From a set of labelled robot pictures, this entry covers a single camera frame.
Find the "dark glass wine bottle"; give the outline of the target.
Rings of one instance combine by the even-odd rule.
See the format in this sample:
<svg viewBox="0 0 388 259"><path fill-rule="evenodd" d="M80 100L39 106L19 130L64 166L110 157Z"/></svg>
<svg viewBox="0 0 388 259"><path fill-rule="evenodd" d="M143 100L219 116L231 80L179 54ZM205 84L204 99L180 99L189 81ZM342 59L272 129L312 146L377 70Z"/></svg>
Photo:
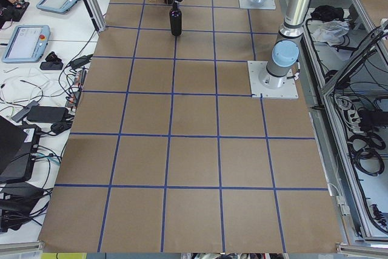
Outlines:
<svg viewBox="0 0 388 259"><path fill-rule="evenodd" d="M169 11L170 31L173 36L180 36L182 33L182 11L177 2L174 2Z"/></svg>

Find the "grey orange usb hub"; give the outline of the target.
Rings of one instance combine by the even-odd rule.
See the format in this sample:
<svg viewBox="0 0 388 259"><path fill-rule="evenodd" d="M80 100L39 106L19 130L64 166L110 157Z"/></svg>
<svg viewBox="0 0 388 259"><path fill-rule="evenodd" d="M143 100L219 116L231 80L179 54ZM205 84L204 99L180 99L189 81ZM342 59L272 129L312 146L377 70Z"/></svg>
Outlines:
<svg viewBox="0 0 388 259"><path fill-rule="evenodd" d="M78 106L79 99L81 97L81 91L75 91L70 94L70 96L66 97L65 107L69 109L75 109Z"/></svg>
<svg viewBox="0 0 388 259"><path fill-rule="evenodd" d="M73 79L73 87L82 88L85 82L87 76L86 69L80 70L76 73L74 79Z"/></svg>

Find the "teach pendant near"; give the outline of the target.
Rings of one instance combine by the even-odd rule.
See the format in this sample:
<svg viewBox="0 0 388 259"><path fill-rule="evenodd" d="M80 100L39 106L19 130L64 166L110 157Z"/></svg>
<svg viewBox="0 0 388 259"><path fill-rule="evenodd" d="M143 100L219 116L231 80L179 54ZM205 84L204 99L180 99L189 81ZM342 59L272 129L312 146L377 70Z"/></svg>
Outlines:
<svg viewBox="0 0 388 259"><path fill-rule="evenodd" d="M38 62L47 47L50 33L48 25L17 25L6 46L2 62Z"/></svg>

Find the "black power brick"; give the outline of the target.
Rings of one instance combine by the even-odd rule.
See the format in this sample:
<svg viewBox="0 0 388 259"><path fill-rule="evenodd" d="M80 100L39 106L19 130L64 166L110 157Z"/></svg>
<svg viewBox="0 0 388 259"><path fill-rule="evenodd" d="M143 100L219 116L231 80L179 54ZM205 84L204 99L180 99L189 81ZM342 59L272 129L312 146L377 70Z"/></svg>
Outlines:
<svg viewBox="0 0 388 259"><path fill-rule="evenodd" d="M65 107L32 106L27 114L27 120L36 123L57 123L68 114Z"/></svg>

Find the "black laptop computer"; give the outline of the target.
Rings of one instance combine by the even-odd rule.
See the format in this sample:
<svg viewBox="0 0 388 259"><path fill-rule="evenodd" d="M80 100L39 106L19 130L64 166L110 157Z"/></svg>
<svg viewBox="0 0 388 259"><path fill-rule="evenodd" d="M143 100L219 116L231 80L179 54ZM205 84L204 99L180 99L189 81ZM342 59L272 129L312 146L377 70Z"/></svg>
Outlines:
<svg viewBox="0 0 388 259"><path fill-rule="evenodd" d="M40 131L35 124L16 126L1 117L1 183L18 183L31 178Z"/></svg>

